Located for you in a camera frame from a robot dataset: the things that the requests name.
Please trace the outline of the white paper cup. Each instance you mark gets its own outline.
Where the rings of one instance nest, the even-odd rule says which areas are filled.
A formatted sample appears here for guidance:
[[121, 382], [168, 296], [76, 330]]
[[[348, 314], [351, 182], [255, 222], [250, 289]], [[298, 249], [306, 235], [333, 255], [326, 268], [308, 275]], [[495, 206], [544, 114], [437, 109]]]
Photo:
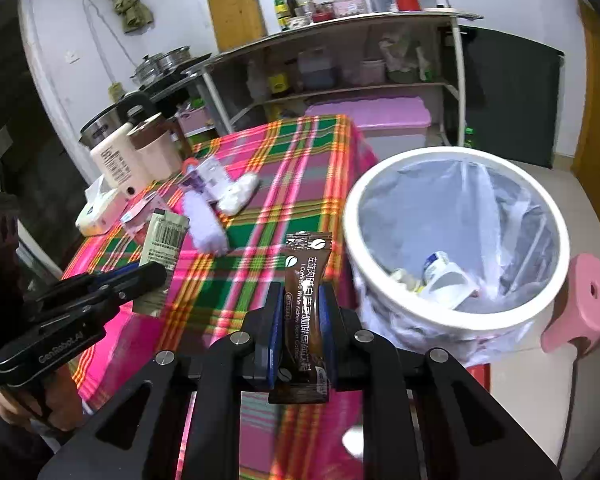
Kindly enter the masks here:
[[422, 284], [420, 278], [416, 278], [416, 276], [408, 273], [407, 270], [404, 269], [395, 270], [390, 274], [390, 278], [409, 292], [414, 292], [414, 294], [418, 294], [424, 288], [424, 284]]

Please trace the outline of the pink lidded storage box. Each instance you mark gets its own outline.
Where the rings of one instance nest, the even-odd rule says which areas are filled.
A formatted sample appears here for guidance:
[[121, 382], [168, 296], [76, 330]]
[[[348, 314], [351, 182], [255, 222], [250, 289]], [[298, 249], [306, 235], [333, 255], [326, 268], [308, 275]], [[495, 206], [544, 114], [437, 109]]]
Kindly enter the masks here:
[[390, 96], [313, 104], [306, 116], [344, 115], [361, 130], [378, 159], [424, 148], [430, 111], [419, 96]]

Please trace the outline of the purple milk carton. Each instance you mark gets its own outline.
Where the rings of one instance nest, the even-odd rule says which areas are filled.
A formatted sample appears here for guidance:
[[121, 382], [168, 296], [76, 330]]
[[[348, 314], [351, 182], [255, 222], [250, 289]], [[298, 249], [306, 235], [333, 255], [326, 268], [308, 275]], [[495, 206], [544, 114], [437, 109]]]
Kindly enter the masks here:
[[200, 160], [198, 167], [181, 180], [181, 186], [196, 191], [209, 203], [216, 203], [232, 183], [223, 165], [212, 155]]

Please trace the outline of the steel steamer pots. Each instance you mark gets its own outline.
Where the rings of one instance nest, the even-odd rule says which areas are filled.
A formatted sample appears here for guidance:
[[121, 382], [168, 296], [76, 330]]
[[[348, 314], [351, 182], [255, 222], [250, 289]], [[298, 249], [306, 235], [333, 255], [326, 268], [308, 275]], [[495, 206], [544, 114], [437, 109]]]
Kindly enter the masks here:
[[178, 47], [166, 53], [144, 55], [142, 62], [132, 73], [131, 80], [139, 87], [149, 86], [191, 58], [189, 46]]

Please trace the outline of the cream water dispenser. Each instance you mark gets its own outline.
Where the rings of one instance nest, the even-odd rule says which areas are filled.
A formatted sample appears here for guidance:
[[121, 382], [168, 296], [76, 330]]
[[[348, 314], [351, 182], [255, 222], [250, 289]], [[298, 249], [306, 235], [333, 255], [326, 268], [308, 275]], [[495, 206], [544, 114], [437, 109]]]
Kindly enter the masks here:
[[110, 188], [127, 198], [137, 196], [152, 182], [151, 174], [129, 138], [132, 129], [132, 124], [126, 122], [90, 151], [91, 159]]

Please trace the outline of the green barcode wrapper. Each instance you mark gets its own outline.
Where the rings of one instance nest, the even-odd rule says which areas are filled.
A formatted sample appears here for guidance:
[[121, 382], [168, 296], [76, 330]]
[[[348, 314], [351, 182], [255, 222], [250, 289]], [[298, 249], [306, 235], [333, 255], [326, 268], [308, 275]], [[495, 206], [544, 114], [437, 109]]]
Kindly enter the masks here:
[[140, 265], [160, 263], [166, 271], [162, 285], [133, 301], [135, 313], [158, 318], [166, 305], [173, 273], [188, 233], [189, 220], [170, 210], [157, 208], [151, 215], [140, 255]]

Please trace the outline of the steel rice cooker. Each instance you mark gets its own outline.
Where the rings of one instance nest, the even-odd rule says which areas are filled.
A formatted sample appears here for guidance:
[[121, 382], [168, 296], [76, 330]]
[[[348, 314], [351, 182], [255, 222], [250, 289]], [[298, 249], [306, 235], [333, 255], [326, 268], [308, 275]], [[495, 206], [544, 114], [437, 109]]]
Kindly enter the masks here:
[[91, 150], [117, 128], [125, 124], [137, 126], [157, 112], [157, 107], [145, 92], [129, 92], [119, 102], [90, 119], [80, 130], [79, 142]]

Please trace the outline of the clear oil bottle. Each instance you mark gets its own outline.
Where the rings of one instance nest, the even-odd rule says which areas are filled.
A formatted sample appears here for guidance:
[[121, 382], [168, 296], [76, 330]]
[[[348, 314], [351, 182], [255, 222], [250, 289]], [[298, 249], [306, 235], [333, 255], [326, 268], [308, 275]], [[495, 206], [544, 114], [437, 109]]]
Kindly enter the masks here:
[[302, 9], [303, 14], [309, 20], [313, 22], [313, 14], [315, 12], [315, 4], [313, 0], [298, 0], [299, 6]]

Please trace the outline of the white yogurt cup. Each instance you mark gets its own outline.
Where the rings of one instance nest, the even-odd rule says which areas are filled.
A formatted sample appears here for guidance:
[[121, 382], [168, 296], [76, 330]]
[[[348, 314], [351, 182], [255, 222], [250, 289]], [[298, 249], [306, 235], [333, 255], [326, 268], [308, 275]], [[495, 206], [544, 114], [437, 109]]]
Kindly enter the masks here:
[[434, 252], [422, 267], [418, 296], [444, 310], [457, 309], [478, 290], [476, 282], [446, 252]]

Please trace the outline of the black cloth cover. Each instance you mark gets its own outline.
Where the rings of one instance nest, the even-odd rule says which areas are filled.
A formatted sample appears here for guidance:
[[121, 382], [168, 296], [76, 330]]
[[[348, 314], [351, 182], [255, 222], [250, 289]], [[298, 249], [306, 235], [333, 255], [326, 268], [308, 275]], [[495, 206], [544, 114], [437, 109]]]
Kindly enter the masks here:
[[466, 122], [478, 150], [550, 168], [564, 54], [497, 30], [464, 26]]

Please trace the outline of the pink milk carton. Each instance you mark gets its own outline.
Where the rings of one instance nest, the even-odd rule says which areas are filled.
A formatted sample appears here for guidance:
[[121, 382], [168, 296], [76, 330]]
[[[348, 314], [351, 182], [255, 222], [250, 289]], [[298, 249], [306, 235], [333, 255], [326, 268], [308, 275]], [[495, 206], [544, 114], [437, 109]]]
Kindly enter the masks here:
[[168, 210], [169, 207], [158, 192], [149, 192], [122, 214], [122, 229], [129, 236], [136, 237], [145, 226], [156, 209]]

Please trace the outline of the brown coffee sachet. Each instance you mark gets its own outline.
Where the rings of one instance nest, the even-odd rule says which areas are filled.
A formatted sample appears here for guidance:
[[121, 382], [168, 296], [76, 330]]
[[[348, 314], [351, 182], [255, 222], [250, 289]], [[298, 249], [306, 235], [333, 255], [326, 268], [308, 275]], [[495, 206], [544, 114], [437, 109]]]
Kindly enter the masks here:
[[331, 252], [329, 232], [300, 231], [286, 238], [282, 348], [268, 394], [272, 404], [328, 401], [320, 287]]

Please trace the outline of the wooden cutting board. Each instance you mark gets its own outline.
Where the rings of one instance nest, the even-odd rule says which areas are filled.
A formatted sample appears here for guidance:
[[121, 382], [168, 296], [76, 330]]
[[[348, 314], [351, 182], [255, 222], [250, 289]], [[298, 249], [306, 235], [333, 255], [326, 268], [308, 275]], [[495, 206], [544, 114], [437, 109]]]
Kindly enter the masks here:
[[259, 0], [207, 0], [220, 52], [250, 44], [268, 34]]

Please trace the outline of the green glass bottle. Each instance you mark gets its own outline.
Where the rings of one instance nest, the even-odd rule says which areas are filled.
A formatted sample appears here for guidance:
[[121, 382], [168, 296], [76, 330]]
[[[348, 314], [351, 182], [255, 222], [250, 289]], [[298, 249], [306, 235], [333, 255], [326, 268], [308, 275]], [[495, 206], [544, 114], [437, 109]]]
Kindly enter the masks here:
[[289, 24], [291, 20], [291, 15], [289, 8], [287, 6], [286, 0], [274, 0], [274, 8], [275, 14], [277, 18], [277, 23], [281, 30], [288, 30]]

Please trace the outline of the dark sauce bottle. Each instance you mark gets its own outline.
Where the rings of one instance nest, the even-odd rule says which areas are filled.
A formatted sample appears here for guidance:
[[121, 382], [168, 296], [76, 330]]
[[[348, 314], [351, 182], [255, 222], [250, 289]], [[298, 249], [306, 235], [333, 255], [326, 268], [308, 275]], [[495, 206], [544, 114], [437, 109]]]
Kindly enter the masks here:
[[298, 9], [298, 2], [297, 0], [286, 0], [287, 6], [288, 6], [288, 10], [290, 15], [295, 18], [298, 13], [297, 13], [297, 9]]

